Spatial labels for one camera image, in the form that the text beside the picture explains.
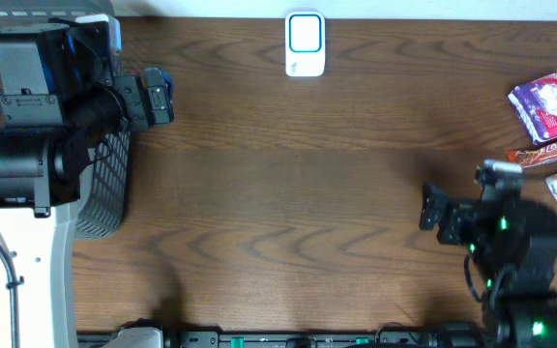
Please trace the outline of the orange brown snack bar wrapper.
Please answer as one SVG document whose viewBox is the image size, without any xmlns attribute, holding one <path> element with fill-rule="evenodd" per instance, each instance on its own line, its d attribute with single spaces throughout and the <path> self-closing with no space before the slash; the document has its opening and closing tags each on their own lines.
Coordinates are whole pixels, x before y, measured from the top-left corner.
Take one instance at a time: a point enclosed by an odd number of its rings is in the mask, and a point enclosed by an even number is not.
<svg viewBox="0 0 557 348">
<path fill-rule="evenodd" d="M 536 150 L 509 150 L 506 155 L 509 162 L 522 168 L 549 164 L 557 161 L 557 141 Z"/>
</svg>

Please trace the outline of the red purple snack bag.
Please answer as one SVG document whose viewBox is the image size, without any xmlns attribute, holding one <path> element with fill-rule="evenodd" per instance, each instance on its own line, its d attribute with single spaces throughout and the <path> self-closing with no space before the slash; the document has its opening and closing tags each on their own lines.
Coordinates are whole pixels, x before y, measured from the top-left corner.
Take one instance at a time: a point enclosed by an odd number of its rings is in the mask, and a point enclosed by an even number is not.
<svg viewBox="0 0 557 348">
<path fill-rule="evenodd" d="M 534 145 L 557 139 L 557 72 L 514 87 L 508 100 Z"/>
</svg>

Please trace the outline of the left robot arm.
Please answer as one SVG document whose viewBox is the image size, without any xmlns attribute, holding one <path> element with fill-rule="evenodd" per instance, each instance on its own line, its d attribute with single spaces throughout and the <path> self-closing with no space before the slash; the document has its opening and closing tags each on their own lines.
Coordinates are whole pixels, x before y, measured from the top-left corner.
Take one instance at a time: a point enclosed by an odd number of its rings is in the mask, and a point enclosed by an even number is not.
<svg viewBox="0 0 557 348">
<path fill-rule="evenodd" d="M 110 136 L 174 119 L 172 78 L 116 74 L 121 48 L 108 14 L 0 31 L 0 347 L 77 345 L 82 174 L 113 158 Z"/>
</svg>

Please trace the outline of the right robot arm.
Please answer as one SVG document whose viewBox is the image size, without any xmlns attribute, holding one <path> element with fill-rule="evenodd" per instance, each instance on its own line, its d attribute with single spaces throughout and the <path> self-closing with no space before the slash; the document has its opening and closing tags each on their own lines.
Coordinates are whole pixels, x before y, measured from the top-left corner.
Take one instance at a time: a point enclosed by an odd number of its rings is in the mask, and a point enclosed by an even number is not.
<svg viewBox="0 0 557 348">
<path fill-rule="evenodd" d="M 465 247 L 464 269 L 476 267 L 483 323 L 447 324 L 432 339 L 439 347 L 557 348 L 557 214 L 521 196 L 528 180 L 520 166 L 488 161 L 477 168 L 478 198 L 456 198 L 432 183 L 423 186 L 419 227 L 436 230 L 442 245 Z"/>
</svg>

